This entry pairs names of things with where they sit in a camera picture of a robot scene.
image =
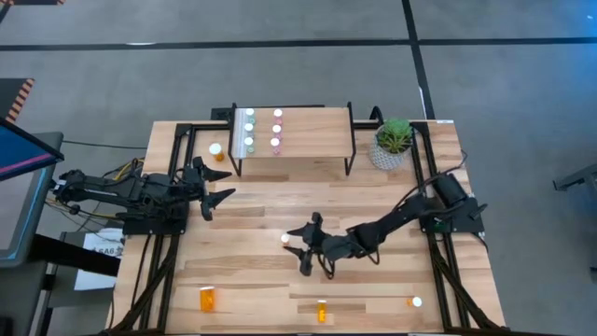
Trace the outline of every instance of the white paper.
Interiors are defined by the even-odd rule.
[[[97,234],[85,234],[83,248],[122,258],[124,245],[120,242],[122,229],[101,229]],[[111,288],[116,284],[116,277],[78,270],[75,290]]]

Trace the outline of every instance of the white geometric pot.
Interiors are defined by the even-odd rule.
[[[373,144],[369,148],[369,159],[376,167],[384,171],[395,170],[400,163],[404,160],[405,156],[410,153],[409,150],[405,150],[399,154],[393,154],[385,151],[377,140],[377,134],[383,130],[383,126],[377,129],[373,136]]]

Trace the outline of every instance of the wood plank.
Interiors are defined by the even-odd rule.
[[[167,171],[175,124],[154,124],[146,173]],[[430,121],[429,129],[438,169],[458,164],[462,154],[454,124]],[[375,169],[368,160],[372,135],[372,131],[356,132],[357,155],[350,176],[344,175],[338,159],[275,158],[246,160],[242,178],[234,175],[210,184],[211,190],[237,191],[218,206],[211,222],[201,218],[198,204],[191,205],[176,260],[166,332],[440,331],[431,261],[417,221],[387,237],[380,265],[368,259],[343,259],[333,280],[325,278],[316,260],[312,276],[302,276],[299,261],[282,249],[280,235],[304,225],[313,211],[324,216],[326,231],[342,234],[385,215],[415,185],[410,156],[396,171]],[[232,171],[229,160],[216,162],[208,152],[213,142],[228,147],[228,139],[224,131],[199,132],[193,155],[203,156],[212,169]],[[423,146],[421,155],[425,168]],[[470,191],[466,169],[455,175]],[[489,318],[504,324],[485,248],[470,234],[454,234],[453,240],[463,284]],[[133,236],[125,245],[115,290],[116,321],[130,307],[144,242],[145,237]],[[290,244],[304,246],[298,237],[292,237]],[[140,289],[146,284],[151,250]],[[199,288],[204,286],[216,288],[215,313],[203,314],[199,309]],[[455,300],[450,286],[446,287],[452,324],[458,325]],[[160,301],[160,295],[159,291],[154,302]],[[415,295],[423,299],[420,308],[406,304]],[[328,304],[325,324],[317,322],[320,299]],[[153,325],[158,309],[155,303]]]

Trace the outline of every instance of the green plant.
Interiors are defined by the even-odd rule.
[[[410,147],[410,123],[404,119],[388,119],[377,133],[377,142],[385,151],[399,154]]]

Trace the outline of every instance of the potted plant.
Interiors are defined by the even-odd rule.
[[[382,170],[394,170],[404,160],[412,145],[412,131],[408,120],[388,119],[375,132],[369,149],[371,162]]]

